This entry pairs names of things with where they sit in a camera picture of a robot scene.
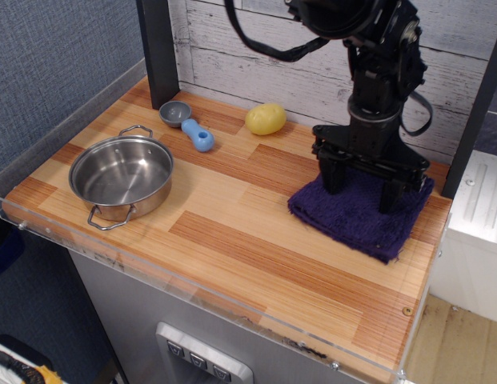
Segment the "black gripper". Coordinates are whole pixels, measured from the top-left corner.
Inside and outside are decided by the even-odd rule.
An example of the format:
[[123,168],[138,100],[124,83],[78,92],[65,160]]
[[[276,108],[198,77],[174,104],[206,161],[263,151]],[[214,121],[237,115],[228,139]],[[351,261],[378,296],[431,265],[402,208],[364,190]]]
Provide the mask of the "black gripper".
[[352,117],[347,126],[314,126],[312,152],[319,160],[323,186],[337,194],[347,168],[386,180],[379,212],[390,213],[405,190],[421,190],[430,163],[407,146],[399,135],[399,118],[368,122]]

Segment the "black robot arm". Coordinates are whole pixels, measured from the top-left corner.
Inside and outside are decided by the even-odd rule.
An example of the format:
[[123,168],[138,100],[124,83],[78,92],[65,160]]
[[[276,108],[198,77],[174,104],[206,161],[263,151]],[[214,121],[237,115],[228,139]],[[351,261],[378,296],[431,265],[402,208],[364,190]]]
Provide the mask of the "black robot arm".
[[408,98],[427,67],[420,56],[417,10],[409,1],[289,1],[295,19],[320,38],[347,48],[353,90],[346,126],[313,128],[313,152],[325,190],[343,188],[347,169],[383,180],[380,212],[391,212],[403,193],[423,187],[429,162],[399,137]]

